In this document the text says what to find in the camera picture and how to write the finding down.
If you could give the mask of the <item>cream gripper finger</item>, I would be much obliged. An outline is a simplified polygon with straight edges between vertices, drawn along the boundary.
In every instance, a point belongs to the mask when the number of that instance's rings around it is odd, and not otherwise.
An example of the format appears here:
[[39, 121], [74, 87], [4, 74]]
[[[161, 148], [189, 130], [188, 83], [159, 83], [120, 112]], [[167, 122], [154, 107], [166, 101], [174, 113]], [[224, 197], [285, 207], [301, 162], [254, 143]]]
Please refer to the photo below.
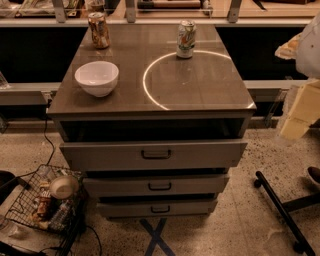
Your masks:
[[288, 116], [280, 130], [287, 140], [301, 138], [320, 119], [320, 81], [309, 80], [299, 87]]

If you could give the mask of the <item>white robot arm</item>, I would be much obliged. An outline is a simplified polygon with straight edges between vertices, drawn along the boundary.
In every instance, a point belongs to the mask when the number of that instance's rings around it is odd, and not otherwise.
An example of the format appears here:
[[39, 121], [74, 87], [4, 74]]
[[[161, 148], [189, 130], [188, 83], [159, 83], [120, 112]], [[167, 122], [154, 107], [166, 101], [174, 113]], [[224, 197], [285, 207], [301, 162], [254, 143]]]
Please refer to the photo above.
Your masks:
[[320, 13], [304, 30], [281, 45], [275, 55], [294, 59], [296, 70], [308, 81], [298, 88], [296, 97], [280, 130], [287, 140], [301, 138], [320, 119]]

